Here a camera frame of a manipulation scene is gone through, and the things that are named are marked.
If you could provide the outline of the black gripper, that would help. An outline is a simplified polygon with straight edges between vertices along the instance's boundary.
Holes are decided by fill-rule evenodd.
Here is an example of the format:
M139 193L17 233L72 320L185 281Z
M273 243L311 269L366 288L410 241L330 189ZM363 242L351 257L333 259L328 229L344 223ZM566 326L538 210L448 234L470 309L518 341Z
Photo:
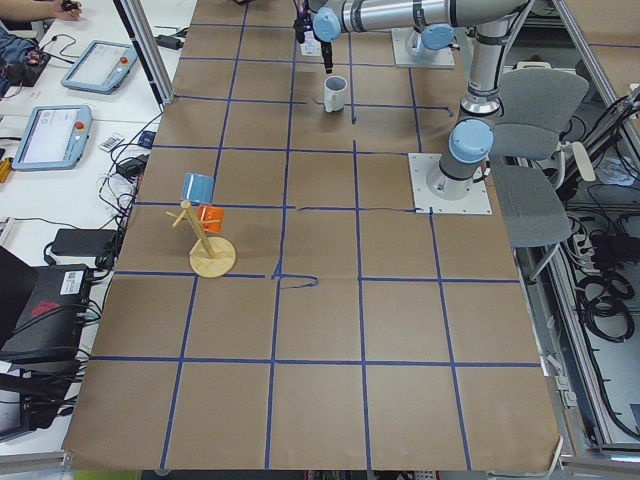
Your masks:
M326 75L333 73L333 56L332 56L332 44L330 42L321 41L321 53L323 59L323 68Z

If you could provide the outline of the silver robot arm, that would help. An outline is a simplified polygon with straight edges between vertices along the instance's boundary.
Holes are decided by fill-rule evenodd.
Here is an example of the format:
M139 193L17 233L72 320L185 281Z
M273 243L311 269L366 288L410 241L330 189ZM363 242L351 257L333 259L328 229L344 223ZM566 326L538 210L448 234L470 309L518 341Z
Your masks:
M499 79L512 38L532 3L525 0L311 1L316 37L332 42L347 32L410 30L405 49L415 60L447 49L457 27L475 29L467 90L448 149L427 174L436 196L464 198L480 163L494 143L494 123L501 107Z
M453 40L453 26L448 23L434 23L423 28L415 28L408 49L412 55L424 57L447 48Z

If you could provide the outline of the person's hand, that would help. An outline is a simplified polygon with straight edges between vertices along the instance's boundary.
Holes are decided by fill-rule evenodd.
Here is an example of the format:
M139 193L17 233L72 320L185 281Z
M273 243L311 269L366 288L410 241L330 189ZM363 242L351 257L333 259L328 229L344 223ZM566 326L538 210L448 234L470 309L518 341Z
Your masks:
M53 1L52 14L58 20L78 21L82 14L82 4L73 0Z

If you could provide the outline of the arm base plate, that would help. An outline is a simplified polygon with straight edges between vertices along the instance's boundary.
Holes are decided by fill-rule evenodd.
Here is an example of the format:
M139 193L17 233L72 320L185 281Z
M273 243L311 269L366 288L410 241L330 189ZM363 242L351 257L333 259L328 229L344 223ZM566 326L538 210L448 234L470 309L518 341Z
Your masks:
M491 215L481 168L467 180L453 180L440 169L441 154L409 153L414 209L423 214Z
M415 28L394 28L391 35L396 66L428 69L455 67L450 48L454 40L454 28L449 24L428 25L421 32Z

